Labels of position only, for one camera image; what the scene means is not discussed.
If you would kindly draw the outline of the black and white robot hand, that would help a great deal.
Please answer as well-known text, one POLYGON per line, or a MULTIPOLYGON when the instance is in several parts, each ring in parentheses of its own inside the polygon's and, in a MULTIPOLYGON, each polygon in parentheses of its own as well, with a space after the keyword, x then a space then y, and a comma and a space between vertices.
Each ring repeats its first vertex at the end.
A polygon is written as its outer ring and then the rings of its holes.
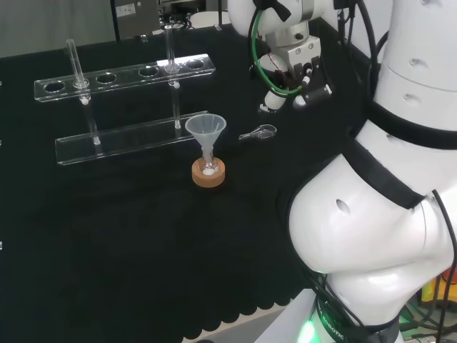
POLYGON ((292 46, 258 43, 258 64, 274 86, 259 106, 274 113, 290 99, 295 109, 304 109, 331 98, 333 84, 321 58, 321 40, 315 36, 292 46))

